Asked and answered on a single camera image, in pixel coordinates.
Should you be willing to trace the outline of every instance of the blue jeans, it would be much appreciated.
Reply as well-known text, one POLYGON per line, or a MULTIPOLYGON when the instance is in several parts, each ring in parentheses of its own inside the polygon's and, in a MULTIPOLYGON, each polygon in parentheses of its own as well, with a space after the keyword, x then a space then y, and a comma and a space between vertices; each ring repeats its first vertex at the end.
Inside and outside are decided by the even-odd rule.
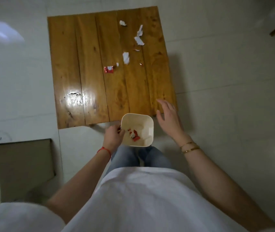
POLYGON ((153 146, 143 148, 120 146, 116 153, 112 155, 112 163, 106 174, 121 167, 139 167, 140 161, 137 156, 144 161, 145 167, 172 168, 170 161, 153 146))

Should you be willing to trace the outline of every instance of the forearm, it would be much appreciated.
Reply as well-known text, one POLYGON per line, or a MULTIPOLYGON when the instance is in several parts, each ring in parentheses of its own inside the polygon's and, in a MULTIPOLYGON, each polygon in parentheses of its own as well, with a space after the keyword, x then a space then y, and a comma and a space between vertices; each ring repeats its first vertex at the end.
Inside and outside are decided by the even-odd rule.
MULTIPOLYGON (((192 139, 187 136, 187 143, 192 139)), ((186 144, 183 151, 194 148, 186 144)), ((205 198, 249 231, 275 227, 275 223, 259 206, 205 153, 198 149, 185 154, 205 198)))
POLYGON ((106 150, 99 151, 47 202, 46 207, 68 223, 90 199, 109 159, 106 150))

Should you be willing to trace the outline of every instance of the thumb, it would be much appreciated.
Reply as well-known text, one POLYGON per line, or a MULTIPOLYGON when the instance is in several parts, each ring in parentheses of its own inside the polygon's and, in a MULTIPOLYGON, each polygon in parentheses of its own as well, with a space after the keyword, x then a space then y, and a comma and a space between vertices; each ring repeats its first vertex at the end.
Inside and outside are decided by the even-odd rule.
POLYGON ((157 119, 158 119, 158 122, 160 125, 163 124, 164 120, 163 120, 161 112, 159 110, 157 110, 157 119))
POLYGON ((119 136, 120 136, 121 140, 124 138, 125 133, 126 133, 126 131, 124 129, 120 130, 119 136))

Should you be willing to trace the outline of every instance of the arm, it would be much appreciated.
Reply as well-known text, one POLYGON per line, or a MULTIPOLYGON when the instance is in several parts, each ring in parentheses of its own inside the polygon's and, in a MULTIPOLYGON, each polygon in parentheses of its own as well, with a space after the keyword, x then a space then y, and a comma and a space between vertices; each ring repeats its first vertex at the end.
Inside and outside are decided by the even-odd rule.
MULTIPOLYGON (((109 127, 104 135, 103 147, 114 153, 120 146, 125 131, 117 132, 119 125, 109 127)), ((97 154, 46 203, 67 224, 90 199, 97 183, 110 160, 107 150, 97 154)))
MULTIPOLYGON (((183 152, 196 147, 195 144, 186 144, 193 140, 183 131, 175 107, 163 100, 158 100, 158 102, 164 111, 164 119, 157 111, 157 118, 163 131, 173 138, 179 147, 182 147, 183 152)), ((185 158, 202 193, 210 203, 249 231, 275 227, 275 223, 246 192, 201 149, 187 152, 185 158)))

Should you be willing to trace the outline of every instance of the person's left arm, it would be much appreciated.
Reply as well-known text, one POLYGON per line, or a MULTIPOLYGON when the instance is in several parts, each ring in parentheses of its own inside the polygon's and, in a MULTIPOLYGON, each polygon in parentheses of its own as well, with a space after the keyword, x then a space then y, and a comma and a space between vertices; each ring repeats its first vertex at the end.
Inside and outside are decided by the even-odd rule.
MULTIPOLYGON (((119 125, 109 127, 104 135, 103 147, 113 154, 124 138, 119 125)), ((46 203, 46 207, 59 215, 67 224, 90 199, 97 183, 110 160, 107 150, 97 154, 46 203)))

